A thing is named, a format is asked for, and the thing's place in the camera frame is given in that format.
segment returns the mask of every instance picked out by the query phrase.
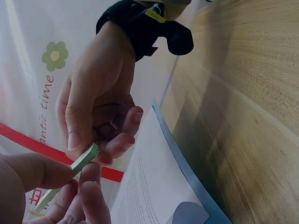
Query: green flower print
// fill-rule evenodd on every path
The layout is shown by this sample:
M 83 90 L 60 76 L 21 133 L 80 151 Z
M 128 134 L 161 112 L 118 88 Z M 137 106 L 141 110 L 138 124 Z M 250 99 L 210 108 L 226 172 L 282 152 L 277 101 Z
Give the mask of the green flower print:
M 47 64 L 48 71 L 62 69 L 65 66 L 65 59 L 69 56 L 64 42 L 50 42 L 47 51 L 42 56 L 42 61 Z

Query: white paper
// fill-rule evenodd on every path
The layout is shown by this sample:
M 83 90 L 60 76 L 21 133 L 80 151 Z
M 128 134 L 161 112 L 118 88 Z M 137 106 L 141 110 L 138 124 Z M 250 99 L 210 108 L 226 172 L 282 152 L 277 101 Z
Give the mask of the white paper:
M 209 215 L 182 174 L 151 108 L 111 210 L 113 224 L 165 224 L 181 202 L 201 206 L 204 223 Z

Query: yellow tag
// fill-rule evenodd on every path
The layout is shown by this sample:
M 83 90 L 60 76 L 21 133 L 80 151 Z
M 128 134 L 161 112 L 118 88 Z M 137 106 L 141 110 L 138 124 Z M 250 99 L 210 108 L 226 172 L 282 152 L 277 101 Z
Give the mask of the yellow tag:
M 145 14 L 155 20 L 157 20 L 160 23 L 164 23 L 166 21 L 165 18 L 157 14 L 155 11 L 151 10 L 150 8 L 145 11 Z

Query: red stripe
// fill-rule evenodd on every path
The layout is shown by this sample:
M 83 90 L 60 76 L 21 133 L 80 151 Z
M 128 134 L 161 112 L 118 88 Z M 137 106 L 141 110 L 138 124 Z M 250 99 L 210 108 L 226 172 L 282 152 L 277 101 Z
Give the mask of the red stripe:
M 48 156 L 56 161 L 63 162 L 65 164 L 71 165 L 72 160 L 70 160 L 64 152 L 61 152 L 57 149 L 54 149 L 50 146 L 46 146 L 34 139 L 31 139 L 15 130 L 5 126 L 4 124 L 0 123 L 0 134 L 4 137 L 10 139 L 11 141 L 33 151 L 36 153 L 43 154 Z M 115 182 L 121 182 L 123 176 L 123 172 L 115 169 L 111 169 L 108 167 L 102 168 L 102 177 L 109 179 Z

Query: wooden surface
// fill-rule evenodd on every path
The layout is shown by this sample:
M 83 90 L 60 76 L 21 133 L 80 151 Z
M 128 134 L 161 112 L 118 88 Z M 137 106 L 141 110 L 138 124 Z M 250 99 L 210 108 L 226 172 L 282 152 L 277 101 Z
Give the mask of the wooden surface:
M 162 112 L 236 224 L 299 223 L 299 1 L 219 0 L 192 23 Z

